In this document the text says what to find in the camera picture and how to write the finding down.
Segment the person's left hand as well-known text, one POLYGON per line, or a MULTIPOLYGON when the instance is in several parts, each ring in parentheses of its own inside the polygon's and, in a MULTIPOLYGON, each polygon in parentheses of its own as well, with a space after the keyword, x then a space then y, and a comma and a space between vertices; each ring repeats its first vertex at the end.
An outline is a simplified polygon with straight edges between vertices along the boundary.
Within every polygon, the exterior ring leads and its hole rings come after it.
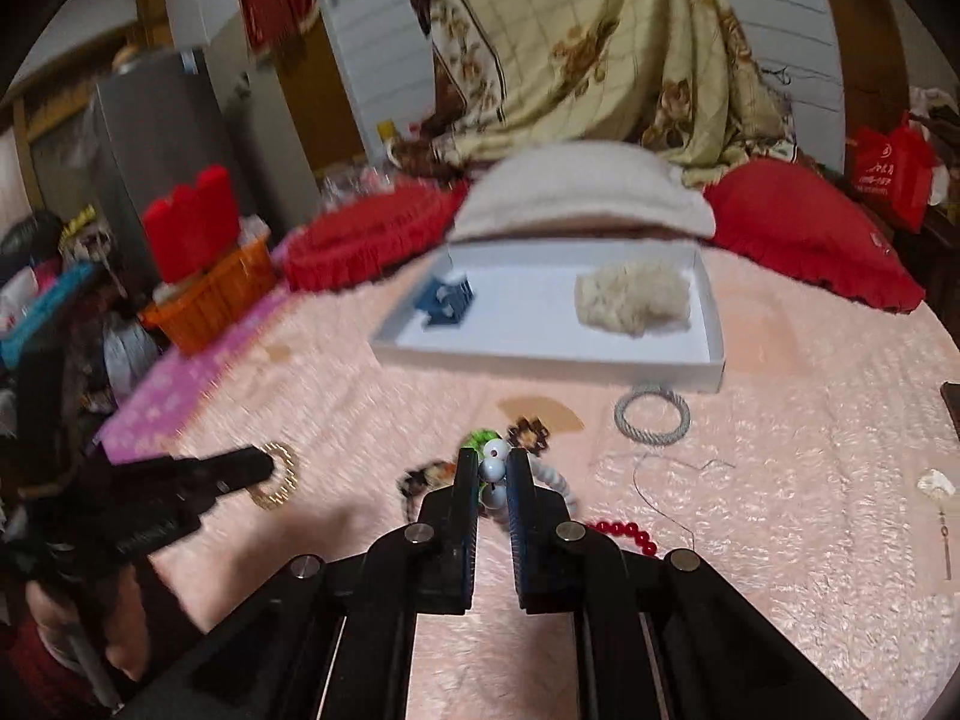
MULTIPOLYGON (((51 595, 37 582, 26 585, 26 603, 36 622, 39 639, 53 660, 73 671, 80 669, 80 660, 73 653, 68 639, 71 626, 78 624, 78 611, 66 598, 51 595)), ((137 569, 124 567, 107 584, 107 600, 103 605, 103 632, 106 638, 107 661, 128 679, 139 681, 149 661, 149 633, 143 607, 137 569)))

